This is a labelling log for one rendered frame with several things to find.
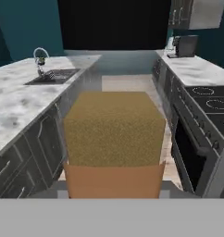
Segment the brown box-shaped container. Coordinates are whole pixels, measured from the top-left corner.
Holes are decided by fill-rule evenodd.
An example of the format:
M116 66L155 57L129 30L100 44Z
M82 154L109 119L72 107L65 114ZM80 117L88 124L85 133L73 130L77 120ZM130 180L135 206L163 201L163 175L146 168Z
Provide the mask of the brown box-shaped container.
M166 121L144 92L84 92L64 118L70 198L157 198Z

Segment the silver curved tap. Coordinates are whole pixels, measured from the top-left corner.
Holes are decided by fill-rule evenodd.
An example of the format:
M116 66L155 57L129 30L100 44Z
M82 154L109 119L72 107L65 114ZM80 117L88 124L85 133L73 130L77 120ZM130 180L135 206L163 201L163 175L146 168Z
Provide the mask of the silver curved tap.
M44 52L44 56L37 56L37 52ZM49 57L48 52L42 48L42 47L37 47L33 51L33 58L34 62L37 66L37 71L40 77L44 75L44 70L42 69L42 66L45 65L45 60Z

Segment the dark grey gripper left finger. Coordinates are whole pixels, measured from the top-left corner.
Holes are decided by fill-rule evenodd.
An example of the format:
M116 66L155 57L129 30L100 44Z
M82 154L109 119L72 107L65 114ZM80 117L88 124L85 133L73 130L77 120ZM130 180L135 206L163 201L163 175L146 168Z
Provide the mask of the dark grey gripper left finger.
M46 199L68 199L67 184L65 181L55 181L50 188L36 193L32 197Z

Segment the dark metal sink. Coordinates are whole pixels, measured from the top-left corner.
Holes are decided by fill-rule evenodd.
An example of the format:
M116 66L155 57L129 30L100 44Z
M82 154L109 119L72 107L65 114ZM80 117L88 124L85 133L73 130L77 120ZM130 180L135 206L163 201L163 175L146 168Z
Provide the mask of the dark metal sink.
M63 84L79 71L80 69L52 69L27 82L27 85Z

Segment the black hob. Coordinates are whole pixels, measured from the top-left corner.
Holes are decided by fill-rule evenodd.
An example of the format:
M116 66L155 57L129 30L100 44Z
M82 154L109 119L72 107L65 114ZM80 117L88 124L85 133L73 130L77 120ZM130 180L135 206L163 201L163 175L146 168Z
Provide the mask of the black hob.
M188 86L185 90L224 136L224 85Z

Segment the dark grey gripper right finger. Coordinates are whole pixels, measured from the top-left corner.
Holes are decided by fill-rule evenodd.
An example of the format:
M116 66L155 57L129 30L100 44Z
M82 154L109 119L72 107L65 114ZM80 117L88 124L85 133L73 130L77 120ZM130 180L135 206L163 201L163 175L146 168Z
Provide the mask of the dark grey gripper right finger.
M168 199L194 199L197 198L197 195L180 190L172 181L162 181L160 197Z

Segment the black coffee machine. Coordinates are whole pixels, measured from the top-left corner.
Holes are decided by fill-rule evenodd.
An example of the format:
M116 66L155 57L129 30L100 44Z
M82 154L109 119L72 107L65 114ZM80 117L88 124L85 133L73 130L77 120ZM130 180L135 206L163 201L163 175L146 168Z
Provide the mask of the black coffee machine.
M194 57L198 36L182 35L175 36L172 45L175 47L173 54L168 54L169 58Z

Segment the grey wall cupboard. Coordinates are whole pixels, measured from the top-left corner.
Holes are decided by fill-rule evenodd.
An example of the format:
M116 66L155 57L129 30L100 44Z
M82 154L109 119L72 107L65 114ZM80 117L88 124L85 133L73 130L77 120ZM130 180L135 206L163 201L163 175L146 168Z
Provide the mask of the grey wall cupboard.
M181 30L217 29L224 0L171 0L168 27Z

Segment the grey oven with black door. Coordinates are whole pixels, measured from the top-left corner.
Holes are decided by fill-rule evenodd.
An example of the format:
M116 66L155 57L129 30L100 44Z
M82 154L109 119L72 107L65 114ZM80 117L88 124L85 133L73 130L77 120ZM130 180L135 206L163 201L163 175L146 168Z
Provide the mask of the grey oven with black door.
M224 198L224 136L179 81L172 87L172 148L184 191Z

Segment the grey island cupboard run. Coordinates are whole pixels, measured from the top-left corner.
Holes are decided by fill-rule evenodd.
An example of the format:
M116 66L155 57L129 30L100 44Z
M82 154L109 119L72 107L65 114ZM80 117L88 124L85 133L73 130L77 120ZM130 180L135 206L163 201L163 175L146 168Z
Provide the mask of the grey island cupboard run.
M49 87L40 109L20 118L15 113L3 118L14 136L0 149L0 198L26 198L50 188L68 158L63 118L85 90L101 90L102 77L95 66L74 76L63 89Z

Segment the grey cupboard run beside oven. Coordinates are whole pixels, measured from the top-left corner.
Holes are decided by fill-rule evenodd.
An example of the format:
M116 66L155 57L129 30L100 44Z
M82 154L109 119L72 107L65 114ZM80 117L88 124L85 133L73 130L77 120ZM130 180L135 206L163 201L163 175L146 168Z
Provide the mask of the grey cupboard run beside oven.
M157 88L158 94L162 101L162 107L166 117L171 116L170 103L165 93L165 83L168 75L168 66L166 63L158 57L152 67L152 73Z

